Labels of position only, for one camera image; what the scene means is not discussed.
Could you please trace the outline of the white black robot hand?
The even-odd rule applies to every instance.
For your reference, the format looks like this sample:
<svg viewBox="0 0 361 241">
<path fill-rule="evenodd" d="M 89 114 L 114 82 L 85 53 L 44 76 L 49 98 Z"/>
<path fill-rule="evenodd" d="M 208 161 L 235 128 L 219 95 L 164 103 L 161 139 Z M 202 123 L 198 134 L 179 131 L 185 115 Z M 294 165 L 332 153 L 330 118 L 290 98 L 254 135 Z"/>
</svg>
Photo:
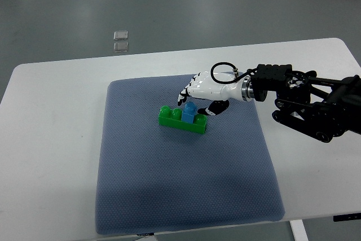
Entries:
<svg viewBox="0 0 361 241">
<path fill-rule="evenodd" d="M 228 109 L 230 99 L 249 102 L 252 98 L 249 91 L 250 77 L 245 76 L 236 82 L 234 80 L 235 76 L 230 73 L 200 72 L 179 93 L 177 105 L 185 103 L 188 97 L 210 100 L 211 103 L 205 108 L 199 108 L 197 113 L 216 116 Z"/>
</svg>

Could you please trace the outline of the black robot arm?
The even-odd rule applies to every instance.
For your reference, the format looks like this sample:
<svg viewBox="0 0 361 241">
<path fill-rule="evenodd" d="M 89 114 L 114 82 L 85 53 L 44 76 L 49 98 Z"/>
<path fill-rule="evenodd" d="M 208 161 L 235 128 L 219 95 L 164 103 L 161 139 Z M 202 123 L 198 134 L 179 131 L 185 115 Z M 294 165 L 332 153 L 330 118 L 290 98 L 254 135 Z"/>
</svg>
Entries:
<svg viewBox="0 0 361 241">
<path fill-rule="evenodd" d="M 290 64 L 260 64 L 250 70 L 254 99 L 276 94 L 273 119 L 293 130 L 328 143 L 345 132 L 360 133 L 360 77 L 320 78 Z"/>
</svg>

